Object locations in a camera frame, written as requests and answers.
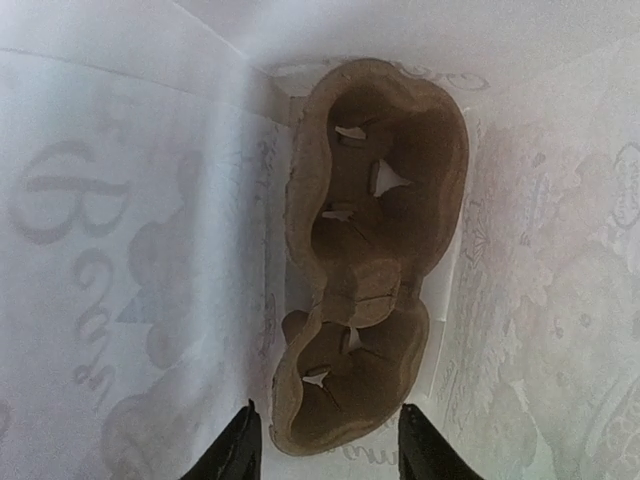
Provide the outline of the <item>brown cardboard cup carrier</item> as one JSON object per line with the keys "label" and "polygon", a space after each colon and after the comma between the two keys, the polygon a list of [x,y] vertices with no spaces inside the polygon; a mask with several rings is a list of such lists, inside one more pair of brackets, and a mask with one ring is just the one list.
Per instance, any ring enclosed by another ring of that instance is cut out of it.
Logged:
{"label": "brown cardboard cup carrier", "polygon": [[280,451],[342,446],[405,401],[429,336],[422,283],[453,238],[468,164],[453,98],[389,62],[345,63],[307,97],[284,223],[312,305],[282,323],[270,427]]}

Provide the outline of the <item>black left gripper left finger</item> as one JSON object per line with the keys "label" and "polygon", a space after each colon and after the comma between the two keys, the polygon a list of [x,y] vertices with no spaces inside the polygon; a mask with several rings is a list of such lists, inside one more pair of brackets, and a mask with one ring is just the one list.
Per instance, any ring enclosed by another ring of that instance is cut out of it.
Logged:
{"label": "black left gripper left finger", "polygon": [[249,399],[182,480],[260,480],[261,460],[261,417]]}

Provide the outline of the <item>white paper takeout bag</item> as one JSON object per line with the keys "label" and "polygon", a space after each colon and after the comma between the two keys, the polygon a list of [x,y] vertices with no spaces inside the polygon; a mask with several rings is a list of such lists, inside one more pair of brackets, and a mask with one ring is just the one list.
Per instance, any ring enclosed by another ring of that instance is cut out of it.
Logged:
{"label": "white paper takeout bag", "polygon": [[409,395],[488,479],[639,475],[635,1],[5,1],[1,475],[177,479],[306,309],[297,101],[379,58],[458,104]]}

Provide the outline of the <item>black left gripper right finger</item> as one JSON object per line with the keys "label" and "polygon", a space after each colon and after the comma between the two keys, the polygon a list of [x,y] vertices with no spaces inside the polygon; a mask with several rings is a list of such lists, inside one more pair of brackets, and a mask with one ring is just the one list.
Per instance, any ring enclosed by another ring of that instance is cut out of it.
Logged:
{"label": "black left gripper right finger", "polygon": [[398,422],[398,469],[402,480],[480,480],[425,414],[407,403]]}

